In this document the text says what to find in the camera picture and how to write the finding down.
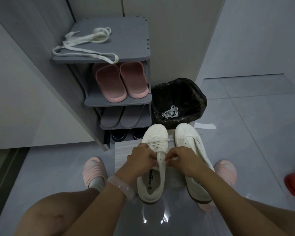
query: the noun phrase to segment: trash bin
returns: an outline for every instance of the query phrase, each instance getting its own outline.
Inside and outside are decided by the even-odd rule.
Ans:
[[[175,129],[180,123],[190,123],[203,115],[208,101],[199,87],[190,79],[178,78],[151,88],[153,121],[166,129]],[[162,113],[171,106],[178,108],[178,117],[168,118]]]

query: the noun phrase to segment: gray shoe rack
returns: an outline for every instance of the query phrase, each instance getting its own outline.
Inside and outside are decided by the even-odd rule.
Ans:
[[[147,19],[145,17],[118,17],[118,18],[85,18],[78,21],[71,31],[80,31],[75,36],[85,36],[93,33],[98,27],[110,27],[112,32],[105,43],[84,43],[79,48],[97,51],[100,53],[115,53],[119,57],[119,63],[129,61],[141,61],[144,73],[149,84],[149,94],[140,99],[127,98],[119,103],[108,102],[100,91],[92,74],[94,63],[105,63],[100,59],[81,56],[54,56],[55,63],[68,64],[79,80],[84,92],[86,107],[95,108],[100,116],[106,107],[145,105],[138,124],[134,128],[149,127],[152,124],[151,113],[151,78],[149,77],[150,42],[148,34]],[[72,52],[62,49],[61,53]],[[118,124],[111,129],[122,129]]]

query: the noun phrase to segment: gray slide sandal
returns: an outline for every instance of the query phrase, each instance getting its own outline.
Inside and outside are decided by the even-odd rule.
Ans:
[[[126,129],[134,128],[138,124],[143,108],[144,105],[126,106],[120,119],[120,125]]]
[[[118,125],[123,106],[106,107],[101,117],[101,128],[111,129]]]

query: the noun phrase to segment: bracelet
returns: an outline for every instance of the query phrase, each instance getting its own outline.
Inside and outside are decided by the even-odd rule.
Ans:
[[[107,182],[110,182],[115,187],[117,187],[122,193],[126,195],[128,199],[132,199],[134,196],[134,192],[132,188],[125,183],[122,179],[120,179],[118,176],[112,175],[107,179]]]

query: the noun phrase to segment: pink slipper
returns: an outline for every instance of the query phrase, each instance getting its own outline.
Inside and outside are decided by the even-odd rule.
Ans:
[[[120,78],[119,68],[115,64],[93,65],[93,75],[105,99],[111,103],[119,103],[127,97],[126,88]]]
[[[216,174],[218,174],[220,177],[222,177],[222,179],[227,184],[229,184],[230,186],[235,185],[236,179],[237,179],[237,173],[236,173],[236,169],[232,163],[230,163],[229,161],[226,161],[226,160],[218,161],[214,166],[214,170],[215,170]],[[211,201],[210,203],[205,204],[205,205],[198,204],[198,206],[206,212],[215,209],[215,204],[213,201]]]
[[[88,167],[89,164],[90,164],[90,162],[92,160],[93,161],[96,161],[96,163],[93,164],[92,166]],[[102,160],[99,159],[98,157],[92,157],[84,165],[84,169],[83,169],[83,180],[84,180],[84,183],[85,183],[85,185],[86,185],[87,188],[89,187],[90,182],[95,177],[103,177],[104,182],[106,184],[107,173],[106,173],[105,165],[102,162]]]
[[[148,84],[141,62],[127,62],[120,65],[122,80],[132,98],[144,98],[148,95]]]

